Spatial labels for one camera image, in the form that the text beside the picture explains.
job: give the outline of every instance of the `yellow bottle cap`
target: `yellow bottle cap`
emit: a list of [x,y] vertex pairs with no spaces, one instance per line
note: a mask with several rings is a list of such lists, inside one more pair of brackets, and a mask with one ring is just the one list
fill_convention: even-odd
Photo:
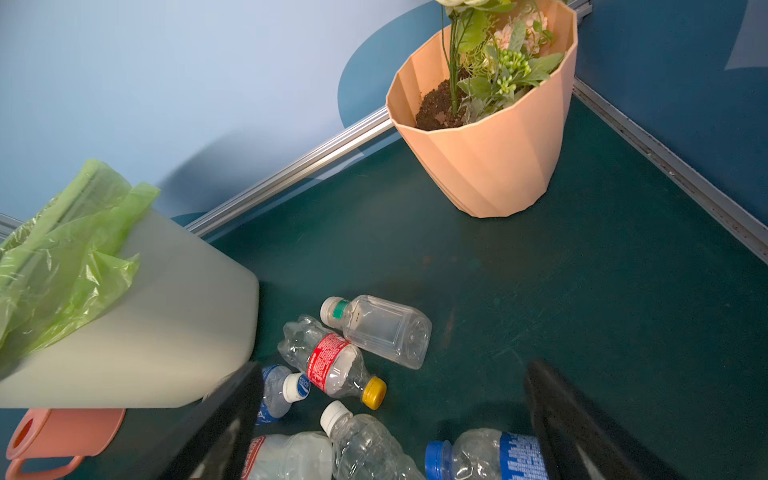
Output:
[[371,410],[376,410],[382,405],[386,395],[386,383],[375,376],[368,382],[366,389],[362,392],[362,402]]

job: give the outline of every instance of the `red label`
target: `red label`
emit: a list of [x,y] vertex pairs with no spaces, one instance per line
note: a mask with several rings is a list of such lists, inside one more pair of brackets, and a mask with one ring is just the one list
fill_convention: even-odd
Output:
[[337,333],[329,333],[320,340],[315,351],[310,355],[310,360],[306,364],[306,376],[324,392],[326,391],[326,377],[331,370],[331,365],[347,345],[349,342],[344,340],[344,337]]
[[248,456],[245,458],[245,466],[243,467],[243,474],[240,476],[240,480],[248,480],[250,471],[253,470],[253,464],[256,463],[256,455],[259,455],[261,445],[264,443],[266,437],[256,437],[251,440],[250,447],[248,447]]

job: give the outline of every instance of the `potted plant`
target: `potted plant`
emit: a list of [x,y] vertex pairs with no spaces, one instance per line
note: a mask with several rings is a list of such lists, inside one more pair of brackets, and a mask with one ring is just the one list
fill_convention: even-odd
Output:
[[386,107],[430,177],[474,217],[547,190],[576,65],[576,13],[558,0],[438,0],[451,24],[398,70]]

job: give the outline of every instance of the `pink mug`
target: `pink mug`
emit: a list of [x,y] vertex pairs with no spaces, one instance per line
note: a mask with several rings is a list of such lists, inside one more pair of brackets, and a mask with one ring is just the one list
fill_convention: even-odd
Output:
[[[72,473],[87,456],[107,448],[125,417],[125,409],[30,409],[13,432],[5,457],[5,480],[54,480]],[[74,457],[46,472],[22,473],[29,458]]]

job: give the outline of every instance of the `soil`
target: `soil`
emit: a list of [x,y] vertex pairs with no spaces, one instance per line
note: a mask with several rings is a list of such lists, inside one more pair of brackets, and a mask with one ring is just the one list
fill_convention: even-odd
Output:
[[[458,101],[466,96],[464,91],[458,91]],[[419,113],[416,114],[416,128],[426,131],[441,128],[461,127],[463,111],[454,116],[451,109],[451,85],[445,80],[435,90],[430,91],[422,100]]]

